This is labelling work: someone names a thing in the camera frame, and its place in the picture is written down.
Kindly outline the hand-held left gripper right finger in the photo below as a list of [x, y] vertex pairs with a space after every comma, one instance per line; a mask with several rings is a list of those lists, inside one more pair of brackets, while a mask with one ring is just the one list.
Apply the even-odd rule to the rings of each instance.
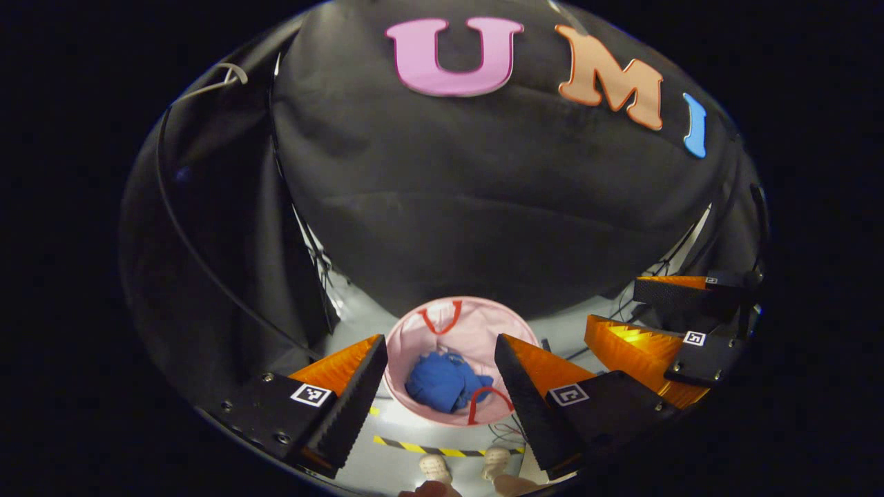
[[508, 334], [494, 361], [537, 462], [551, 478], [623, 465], [682, 417], [624, 371], [594, 374]]

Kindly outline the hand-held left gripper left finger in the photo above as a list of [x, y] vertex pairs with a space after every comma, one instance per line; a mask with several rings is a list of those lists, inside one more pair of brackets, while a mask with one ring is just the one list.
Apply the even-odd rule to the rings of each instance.
[[386, 339], [368, 337], [288, 376], [265, 372], [219, 402], [219, 422], [285, 465], [335, 478], [387, 366]]

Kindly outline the blue shirt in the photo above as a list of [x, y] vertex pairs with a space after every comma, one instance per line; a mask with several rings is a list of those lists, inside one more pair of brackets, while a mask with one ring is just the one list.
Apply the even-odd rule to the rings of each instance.
[[444, 414], [467, 408], [473, 395], [494, 378], [477, 374], [460, 353], [436, 352], [419, 358], [405, 382], [415, 402]]

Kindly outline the pink laundry hamper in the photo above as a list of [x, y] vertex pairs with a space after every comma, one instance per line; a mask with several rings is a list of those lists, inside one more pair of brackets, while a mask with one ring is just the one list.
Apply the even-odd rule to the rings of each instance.
[[[407, 312], [386, 334], [385, 386], [396, 402], [420, 418], [449, 427], [491, 425], [514, 413], [508, 390], [495, 364], [498, 336], [511, 335], [539, 347], [530, 325], [512, 309], [478, 297], [448, 297]], [[415, 402], [405, 382], [419, 358], [429, 353], [460, 353], [477, 374], [494, 378], [474, 395], [467, 408], [444, 414]]]

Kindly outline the person's white shoe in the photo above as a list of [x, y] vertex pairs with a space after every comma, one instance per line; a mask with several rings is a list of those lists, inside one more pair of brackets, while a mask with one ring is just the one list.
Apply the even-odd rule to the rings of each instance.
[[493, 482], [496, 478], [504, 475], [511, 456], [510, 450], [505, 447], [491, 446], [486, 449], [481, 472], [482, 479]]
[[442, 455], [424, 455], [419, 460], [418, 466], [427, 481], [451, 485], [454, 480]]

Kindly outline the yellow black floor tape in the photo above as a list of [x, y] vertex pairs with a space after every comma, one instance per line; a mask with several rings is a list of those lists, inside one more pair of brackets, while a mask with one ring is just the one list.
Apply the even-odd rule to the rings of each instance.
[[[445, 447], [431, 447], [414, 443], [401, 442], [398, 440], [392, 440], [392, 438], [384, 438], [382, 436], [373, 436], [372, 441], [377, 445], [392, 447], [393, 449], [402, 449], [420, 455], [439, 455], [454, 458], [478, 458], [485, 456], [487, 453], [486, 449], [445, 449]], [[509, 438], [502, 437], [496, 438], [495, 441], [502, 441], [505, 444], [511, 444], [512, 447], [508, 449], [508, 452], [511, 453], [511, 455], [524, 455], [526, 453], [527, 444], [524, 440], [509, 440]]]

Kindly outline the person's leg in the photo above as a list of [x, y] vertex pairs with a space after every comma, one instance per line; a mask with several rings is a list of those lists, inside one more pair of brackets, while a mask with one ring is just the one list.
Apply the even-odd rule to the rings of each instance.
[[426, 480], [414, 490], [403, 490], [397, 497], [462, 497], [451, 484], [438, 480]]
[[500, 474], [492, 479], [493, 487], [499, 497], [520, 497], [524, 494], [534, 493], [549, 484], [541, 484], [527, 478], [515, 477], [509, 474]]

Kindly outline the black backdrop cloth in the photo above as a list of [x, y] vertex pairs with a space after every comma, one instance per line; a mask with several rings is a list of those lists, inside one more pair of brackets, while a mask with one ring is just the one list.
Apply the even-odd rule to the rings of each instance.
[[[326, 0], [221, 57], [249, 83], [178, 103], [163, 173], [193, 245], [318, 350], [338, 275], [403, 315], [471, 295], [522, 317], [763, 262], [760, 177], [725, 109], [647, 42], [556, 0]], [[158, 369], [198, 400], [309, 364], [205, 276], [154, 171], [121, 202], [119, 270]]]

